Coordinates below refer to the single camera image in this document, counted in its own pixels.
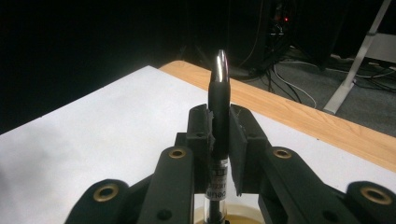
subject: white tabletop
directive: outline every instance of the white tabletop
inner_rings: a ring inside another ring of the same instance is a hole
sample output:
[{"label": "white tabletop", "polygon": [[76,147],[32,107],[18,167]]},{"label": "white tabletop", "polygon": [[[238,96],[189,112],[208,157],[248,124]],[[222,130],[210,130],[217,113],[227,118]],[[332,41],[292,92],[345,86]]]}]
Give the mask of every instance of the white tabletop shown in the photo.
[{"label": "white tabletop", "polygon": [[[92,184],[107,178],[133,185],[151,175],[162,150],[186,132],[189,110],[207,92],[145,67],[40,119],[0,135],[2,223],[64,223]],[[396,192],[396,174],[253,113],[273,146],[300,154],[328,185],[345,191],[369,180]],[[228,202],[257,207],[257,196]],[[195,206],[203,203],[195,197]]]}]

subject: metal stand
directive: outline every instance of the metal stand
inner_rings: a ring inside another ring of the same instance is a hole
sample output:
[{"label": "metal stand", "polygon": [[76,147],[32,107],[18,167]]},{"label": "metal stand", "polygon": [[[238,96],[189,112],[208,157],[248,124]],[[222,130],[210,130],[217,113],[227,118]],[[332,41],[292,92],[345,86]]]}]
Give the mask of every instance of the metal stand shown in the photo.
[{"label": "metal stand", "polygon": [[367,33],[366,37],[363,40],[363,43],[361,44],[361,48],[359,49],[358,55],[356,56],[355,61],[353,62],[352,67],[350,68],[349,73],[346,76],[346,79],[340,85],[337,91],[334,93],[330,101],[324,106],[323,108],[324,112],[334,115],[337,112],[338,108],[340,108],[344,100],[347,98],[347,95],[349,94],[350,90],[352,90],[353,80],[356,76],[356,73],[358,72],[359,67],[361,66],[361,62],[366,56],[367,50],[370,48],[373,42],[373,39],[376,35],[376,30],[379,24],[381,23],[382,19],[384,18],[384,15],[387,12],[390,2],[391,0],[384,0],[384,2],[382,3],[382,6],[378,10],[378,13],[376,14],[375,20],[369,32]]}]

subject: white table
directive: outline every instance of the white table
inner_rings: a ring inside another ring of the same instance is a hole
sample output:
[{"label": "white table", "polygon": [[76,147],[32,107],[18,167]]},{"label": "white table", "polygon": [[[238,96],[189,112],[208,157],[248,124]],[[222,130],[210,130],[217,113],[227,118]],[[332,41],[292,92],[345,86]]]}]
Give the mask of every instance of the white table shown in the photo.
[{"label": "white table", "polygon": [[[64,223],[92,184],[107,178],[133,185],[151,175],[162,150],[186,132],[189,110],[207,92],[145,67],[40,119],[0,135],[2,223]],[[328,185],[346,190],[369,180],[396,192],[390,170],[254,113],[273,146],[300,154]],[[256,195],[228,202],[257,207]],[[202,195],[195,206],[203,204]]]}]

